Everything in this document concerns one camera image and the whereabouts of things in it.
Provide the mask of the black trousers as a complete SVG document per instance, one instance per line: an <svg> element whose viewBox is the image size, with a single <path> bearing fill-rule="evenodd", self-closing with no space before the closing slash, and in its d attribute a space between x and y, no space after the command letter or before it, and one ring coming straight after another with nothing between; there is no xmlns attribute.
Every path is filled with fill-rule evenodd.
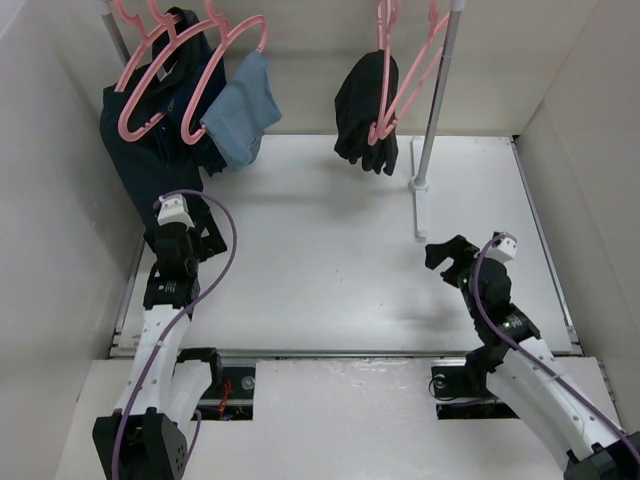
<svg viewBox="0 0 640 480"><path fill-rule="evenodd" d="M371 146L370 127L378 119L384 73L384 51L361 57L346 76L334 99L337 140L335 152L352 165L361 161L364 171L391 176L398 156L392 132Z"/></svg>

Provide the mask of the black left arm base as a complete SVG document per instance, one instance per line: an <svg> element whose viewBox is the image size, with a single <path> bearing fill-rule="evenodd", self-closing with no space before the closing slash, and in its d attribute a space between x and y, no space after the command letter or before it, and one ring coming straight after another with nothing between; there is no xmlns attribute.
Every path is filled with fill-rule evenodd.
<svg viewBox="0 0 640 480"><path fill-rule="evenodd" d="M250 421L254 413L256 363L222 356L214 348L189 348L177 362L198 360L210 367L212 383L197 405L204 421Z"/></svg>

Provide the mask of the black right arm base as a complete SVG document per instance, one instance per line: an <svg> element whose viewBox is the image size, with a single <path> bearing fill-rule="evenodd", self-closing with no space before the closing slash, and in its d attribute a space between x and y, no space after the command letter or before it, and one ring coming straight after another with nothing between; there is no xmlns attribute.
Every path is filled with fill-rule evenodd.
<svg viewBox="0 0 640 480"><path fill-rule="evenodd" d="M436 360L431 365L429 392L436 400L438 420L518 419L518 415L487 389L487 375L501 362L489 347L464 358Z"/></svg>

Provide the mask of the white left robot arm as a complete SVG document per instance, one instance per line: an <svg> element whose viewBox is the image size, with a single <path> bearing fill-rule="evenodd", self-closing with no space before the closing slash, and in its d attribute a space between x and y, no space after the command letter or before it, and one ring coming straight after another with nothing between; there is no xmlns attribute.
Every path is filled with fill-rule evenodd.
<svg viewBox="0 0 640 480"><path fill-rule="evenodd" d="M186 431L201 421L199 399L223 387L215 350L180 348L207 257L180 196L162 203L150 241L156 261L130 375L112 414L97 418L92 431L108 479L182 478L194 447Z"/></svg>

